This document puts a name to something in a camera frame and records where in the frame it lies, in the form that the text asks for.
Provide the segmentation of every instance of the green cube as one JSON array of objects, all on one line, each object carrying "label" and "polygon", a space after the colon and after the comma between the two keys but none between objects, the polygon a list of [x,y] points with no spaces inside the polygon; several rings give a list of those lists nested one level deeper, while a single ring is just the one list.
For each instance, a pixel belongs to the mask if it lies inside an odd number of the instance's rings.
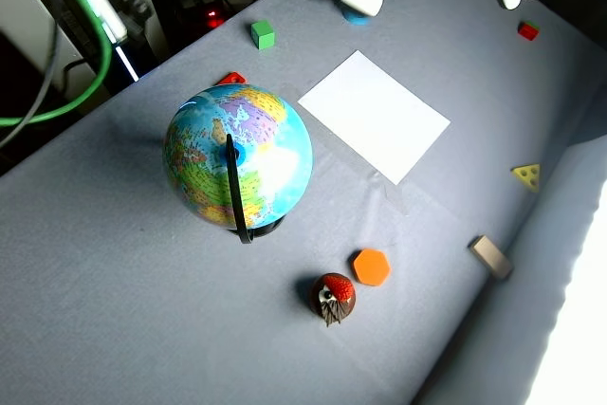
[{"label": "green cube", "polygon": [[274,46],[276,34],[268,21],[259,21],[250,27],[250,35],[259,49]]}]

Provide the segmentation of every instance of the globe stand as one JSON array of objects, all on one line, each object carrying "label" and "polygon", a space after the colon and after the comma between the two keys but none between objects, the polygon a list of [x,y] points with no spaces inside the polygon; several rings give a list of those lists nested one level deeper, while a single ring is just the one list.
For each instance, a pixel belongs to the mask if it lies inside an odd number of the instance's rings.
[{"label": "globe stand", "polygon": [[240,182],[238,181],[238,167],[236,165],[238,154],[238,150],[234,147],[231,134],[227,134],[226,161],[228,164],[228,182],[230,184],[231,206],[234,210],[234,220],[236,221],[236,230],[230,231],[238,234],[238,237],[240,237],[240,242],[243,244],[250,244],[253,242],[255,237],[265,236],[266,234],[270,234],[276,230],[279,225],[283,223],[285,218],[281,217],[275,222],[259,228],[253,228],[251,230],[247,228],[247,221],[245,219],[245,212],[243,210],[243,199],[242,195],[240,194]]}]

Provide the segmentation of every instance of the white paper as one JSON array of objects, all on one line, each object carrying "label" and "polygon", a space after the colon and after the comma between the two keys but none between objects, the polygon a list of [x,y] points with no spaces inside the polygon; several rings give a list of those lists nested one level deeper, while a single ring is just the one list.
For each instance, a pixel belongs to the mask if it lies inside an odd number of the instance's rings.
[{"label": "white paper", "polygon": [[395,184],[450,123],[360,51],[300,105]]}]

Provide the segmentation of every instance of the beige rectangular block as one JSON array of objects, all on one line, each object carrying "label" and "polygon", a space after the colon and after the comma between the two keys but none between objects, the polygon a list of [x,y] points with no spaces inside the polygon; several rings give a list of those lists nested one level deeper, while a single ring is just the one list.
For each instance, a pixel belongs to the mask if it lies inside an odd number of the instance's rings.
[{"label": "beige rectangular block", "polygon": [[477,238],[470,244],[469,248],[496,278],[504,279],[512,270],[512,264],[488,237]]}]

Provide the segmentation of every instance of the yellow triangle with holes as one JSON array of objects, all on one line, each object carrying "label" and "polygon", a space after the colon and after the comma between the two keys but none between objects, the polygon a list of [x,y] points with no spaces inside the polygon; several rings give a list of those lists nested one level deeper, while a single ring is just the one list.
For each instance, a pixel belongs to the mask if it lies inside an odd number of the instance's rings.
[{"label": "yellow triangle with holes", "polygon": [[521,181],[531,192],[540,191],[540,165],[526,165],[512,168],[512,173]]}]

